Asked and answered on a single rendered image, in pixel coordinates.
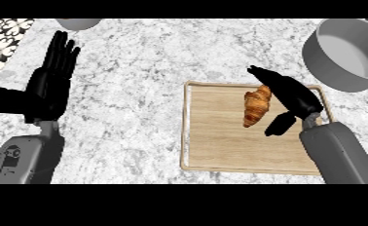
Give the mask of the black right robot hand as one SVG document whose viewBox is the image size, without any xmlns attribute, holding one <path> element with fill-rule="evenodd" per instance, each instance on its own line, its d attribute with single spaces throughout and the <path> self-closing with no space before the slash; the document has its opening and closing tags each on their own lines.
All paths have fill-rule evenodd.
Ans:
<svg viewBox="0 0 368 226">
<path fill-rule="evenodd" d="M 247 68 L 247 72 L 271 89 L 272 95 L 288 110 L 276 116 L 265 131 L 266 136 L 282 135 L 296 123 L 296 119 L 312 120 L 321 115 L 322 103 L 306 86 L 290 76 L 254 65 Z"/>
</svg>

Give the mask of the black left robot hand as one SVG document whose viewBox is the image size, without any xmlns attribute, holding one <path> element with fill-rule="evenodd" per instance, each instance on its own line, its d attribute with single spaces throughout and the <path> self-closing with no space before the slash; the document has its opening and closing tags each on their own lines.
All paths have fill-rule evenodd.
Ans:
<svg viewBox="0 0 368 226">
<path fill-rule="evenodd" d="M 33 71 L 24 91 L 0 87 L 0 114 L 22 114 L 25 123 L 58 121 L 68 99 L 80 47 L 68 33 L 56 31 L 41 66 Z"/>
</svg>

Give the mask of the golden brown croissant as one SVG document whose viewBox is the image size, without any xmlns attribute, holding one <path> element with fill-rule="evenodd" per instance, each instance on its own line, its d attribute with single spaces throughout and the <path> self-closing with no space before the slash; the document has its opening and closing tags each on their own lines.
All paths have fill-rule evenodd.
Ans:
<svg viewBox="0 0 368 226">
<path fill-rule="evenodd" d="M 263 118 L 271 107 L 272 92 L 268 86 L 262 85 L 254 92 L 244 94 L 244 118 L 242 126 L 250 128 Z"/>
</svg>

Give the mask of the grey metal pot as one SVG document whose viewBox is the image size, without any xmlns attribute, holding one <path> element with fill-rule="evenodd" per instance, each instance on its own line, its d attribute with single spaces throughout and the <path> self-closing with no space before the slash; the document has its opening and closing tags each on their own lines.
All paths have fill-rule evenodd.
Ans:
<svg viewBox="0 0 368 226">
<path fill-rule="evenodd" d="M 302 58 L 328 87 L 347 93 L 368 90 L 368 21 L 324 19 L 303 44 Z"/>
</svg>

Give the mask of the pale wooden tray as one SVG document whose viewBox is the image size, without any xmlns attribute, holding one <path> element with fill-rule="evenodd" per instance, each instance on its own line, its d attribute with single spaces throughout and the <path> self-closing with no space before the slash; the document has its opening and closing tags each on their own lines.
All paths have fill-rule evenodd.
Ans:
<svg viewBox="0 0 368 226">
<path fill-rule="evenodd" d="M 281 136 L 265 134 L 287 111 L 276 98 L 256 125 L 242 125 L 244 94 L 256 90 L 245 84 L 185 83 L 182 169 L 316 175 L 299 140 L 302 124 L 294 123 Z"/>
</svg>

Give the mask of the black and white patterned mat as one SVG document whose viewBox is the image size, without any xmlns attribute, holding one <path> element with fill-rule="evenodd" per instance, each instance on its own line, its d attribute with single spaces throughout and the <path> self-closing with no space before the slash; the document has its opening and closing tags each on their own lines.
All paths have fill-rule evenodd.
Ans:
<svg viewBox="0 0 368 226">
<path fill-rule="evenodd" d="M 0 69 L 19 46 L 34 19 L 0 19 Z"/>
</svg>

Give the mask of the grey round bowl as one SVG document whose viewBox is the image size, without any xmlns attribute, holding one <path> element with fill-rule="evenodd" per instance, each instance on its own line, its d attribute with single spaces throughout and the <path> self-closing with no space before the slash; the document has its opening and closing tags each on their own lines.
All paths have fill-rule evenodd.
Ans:
<svg viewBox="0 0 368 226">
<path fill-rule="evenodd" d="M 101 22 L 101 19 L 58 19 L 58 22 L 67 29 L 80 31 L 92 28 Z"/>
</svg>

